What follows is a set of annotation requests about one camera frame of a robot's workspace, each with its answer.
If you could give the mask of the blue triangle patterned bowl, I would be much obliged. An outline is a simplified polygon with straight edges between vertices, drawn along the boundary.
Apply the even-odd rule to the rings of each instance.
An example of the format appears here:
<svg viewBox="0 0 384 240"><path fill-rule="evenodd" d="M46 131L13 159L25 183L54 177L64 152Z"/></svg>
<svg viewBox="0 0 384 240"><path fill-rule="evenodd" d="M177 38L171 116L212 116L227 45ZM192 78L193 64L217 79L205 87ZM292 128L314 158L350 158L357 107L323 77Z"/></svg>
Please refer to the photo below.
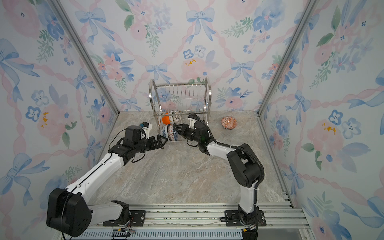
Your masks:
<svg viewBox="0 0 384 240"><path fill-rule="evenodd" d="M168 131L168 139L171 142L177 142L180 140L179 133L177 132L176 129L174 129L174 125L168 125L167 131Z"/></svg>

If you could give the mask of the blue floral ceramic bowl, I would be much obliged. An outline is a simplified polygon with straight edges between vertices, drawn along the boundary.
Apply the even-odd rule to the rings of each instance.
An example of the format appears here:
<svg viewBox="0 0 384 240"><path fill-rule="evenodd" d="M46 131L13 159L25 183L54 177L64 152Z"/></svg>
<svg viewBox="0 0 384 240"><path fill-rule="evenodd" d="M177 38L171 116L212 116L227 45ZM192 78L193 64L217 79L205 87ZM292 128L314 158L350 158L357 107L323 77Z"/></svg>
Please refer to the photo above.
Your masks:
<svg viewBox="0 0 384 240"><path fill-rule="evenodd" d="M168 125L164 125L162 130L161 130L161 135L165 137L166 139L169 139L168 136Z"/></svg>

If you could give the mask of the orange plastic bowl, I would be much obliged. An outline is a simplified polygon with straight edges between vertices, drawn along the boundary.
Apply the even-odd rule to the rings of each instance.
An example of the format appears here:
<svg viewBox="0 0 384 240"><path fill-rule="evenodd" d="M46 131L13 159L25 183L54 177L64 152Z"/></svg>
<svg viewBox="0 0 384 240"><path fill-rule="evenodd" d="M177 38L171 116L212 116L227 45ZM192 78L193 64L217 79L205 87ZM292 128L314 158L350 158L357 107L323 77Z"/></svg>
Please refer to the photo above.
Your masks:
<svg viewBox="0 0 384 240"><path fill-rule="evenodd" d="M166 114L165 116L162 117L162 122L164 125L171 125L172 124L171 118L168 114Z"/></svg>

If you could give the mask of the red patterned ceramic bowl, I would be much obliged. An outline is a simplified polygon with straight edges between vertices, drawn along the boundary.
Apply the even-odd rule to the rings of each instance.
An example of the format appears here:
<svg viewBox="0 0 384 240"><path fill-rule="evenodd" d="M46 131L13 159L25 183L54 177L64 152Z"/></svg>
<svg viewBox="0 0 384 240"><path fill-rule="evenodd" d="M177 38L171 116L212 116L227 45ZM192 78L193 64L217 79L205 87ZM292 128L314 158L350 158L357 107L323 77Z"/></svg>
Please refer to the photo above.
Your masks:
<svg viewBox="0 0 384 240"><path fill-rule="evenodd" d="M234 117L226 116L226 117L222 118L221 124L222 124L224 129L233 130L237 127L238 122Z"/></svg>

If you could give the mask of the white mesh strainer basket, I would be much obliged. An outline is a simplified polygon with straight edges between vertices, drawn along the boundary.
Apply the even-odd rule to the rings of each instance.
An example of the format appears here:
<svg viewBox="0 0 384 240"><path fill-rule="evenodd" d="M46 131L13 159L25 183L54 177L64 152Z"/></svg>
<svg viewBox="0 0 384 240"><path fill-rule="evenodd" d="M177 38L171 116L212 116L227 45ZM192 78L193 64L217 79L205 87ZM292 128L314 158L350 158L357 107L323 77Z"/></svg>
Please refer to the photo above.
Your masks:
<svg viewBox="0 0 384 240"><path fill-rule="evenodd" d="M182 117L181 117L181 115L180 115L179 113L176 113L176 114L174 115L174 117L176 118L175 123L176 123L177 125L182 123Z"/></svg>

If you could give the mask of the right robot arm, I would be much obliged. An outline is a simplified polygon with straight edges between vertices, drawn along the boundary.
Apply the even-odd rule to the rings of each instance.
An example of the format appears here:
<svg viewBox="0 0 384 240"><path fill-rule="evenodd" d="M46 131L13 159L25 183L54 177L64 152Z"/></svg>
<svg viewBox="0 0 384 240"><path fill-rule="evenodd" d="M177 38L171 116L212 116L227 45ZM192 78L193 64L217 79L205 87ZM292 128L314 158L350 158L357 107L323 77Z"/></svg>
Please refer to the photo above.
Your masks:
<svg viewBox="0 0 384 240"><path fill-rule="evenodd" d="M186 140L196 142L203 154L228 161L234 178L241 186L239 221L244 226L255 225L258 217L258 190L265 178L265 169L251 147L248 144L235 146L219 142L208 125L201 121L195 122L192 128L187 124L179 124L173 129Z"/></svg>

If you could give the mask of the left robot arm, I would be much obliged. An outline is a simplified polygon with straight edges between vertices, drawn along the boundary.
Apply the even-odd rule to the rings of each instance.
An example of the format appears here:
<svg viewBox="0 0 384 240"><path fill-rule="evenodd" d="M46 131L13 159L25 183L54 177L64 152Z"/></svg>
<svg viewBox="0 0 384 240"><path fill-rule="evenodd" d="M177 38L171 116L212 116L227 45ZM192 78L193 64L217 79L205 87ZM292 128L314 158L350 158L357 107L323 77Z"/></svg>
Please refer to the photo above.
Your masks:
<svg viewBox="0 0 384 240"><path fill-rule="evenodd" d="M54 189L48 198L46 224L62 234L80 236L88 227L112 221L127 226L133 220L129 204L112 200L107 204L89 205L96 191L117 170L124 167L135 155L162 149L167 138L157 135L137 142L119 140L105 157L76 182Z"/></svg>

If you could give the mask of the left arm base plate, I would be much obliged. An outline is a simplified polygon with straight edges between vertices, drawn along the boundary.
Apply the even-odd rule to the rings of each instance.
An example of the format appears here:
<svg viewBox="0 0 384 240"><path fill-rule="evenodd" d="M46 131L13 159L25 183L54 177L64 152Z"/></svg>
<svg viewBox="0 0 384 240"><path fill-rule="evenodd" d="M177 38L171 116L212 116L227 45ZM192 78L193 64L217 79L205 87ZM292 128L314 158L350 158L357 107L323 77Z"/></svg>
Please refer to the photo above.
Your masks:
<svg viewBox="0 0 384 240"><path fill-rule="evenodd" d="M129 210L117 220L103 222L103 227L142 227L146 218L145 210Z"/></svg>

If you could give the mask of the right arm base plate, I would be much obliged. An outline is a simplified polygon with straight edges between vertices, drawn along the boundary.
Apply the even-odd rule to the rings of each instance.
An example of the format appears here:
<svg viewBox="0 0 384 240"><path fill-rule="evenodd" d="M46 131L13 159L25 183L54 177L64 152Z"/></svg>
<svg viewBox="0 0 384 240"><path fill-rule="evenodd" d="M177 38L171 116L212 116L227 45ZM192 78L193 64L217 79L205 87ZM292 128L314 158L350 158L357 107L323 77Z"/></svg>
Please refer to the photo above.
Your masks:
<svg viewBox="0 0 384 240"><path fill-rule="evenodd" d="M225 223L227 227L266 227L267 222L264 212L255 210L250 214L243 211L225 211L224 216L220 218L221 222Z"/></svg>

